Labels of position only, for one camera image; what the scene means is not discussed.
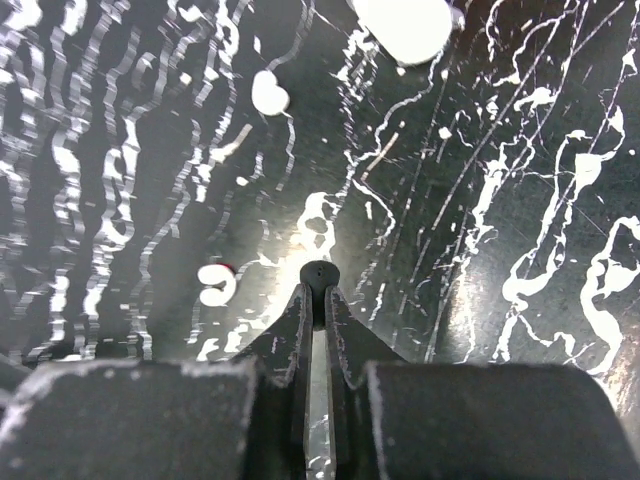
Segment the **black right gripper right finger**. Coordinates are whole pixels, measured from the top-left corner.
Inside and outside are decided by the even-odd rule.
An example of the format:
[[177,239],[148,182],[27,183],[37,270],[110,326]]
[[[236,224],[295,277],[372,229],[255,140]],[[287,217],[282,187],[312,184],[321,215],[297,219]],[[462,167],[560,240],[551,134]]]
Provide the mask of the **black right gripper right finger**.
[[325,294],[339,479],[635,479],[597,382],[555,364],[417,364]]

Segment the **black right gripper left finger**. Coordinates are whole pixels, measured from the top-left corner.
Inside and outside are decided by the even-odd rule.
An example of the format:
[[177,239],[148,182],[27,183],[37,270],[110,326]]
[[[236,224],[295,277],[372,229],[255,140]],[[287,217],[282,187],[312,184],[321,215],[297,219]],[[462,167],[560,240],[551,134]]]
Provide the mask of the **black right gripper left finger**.
[[302,479],[312,295],[222,362],[50,362],[1,422],[5,479]]

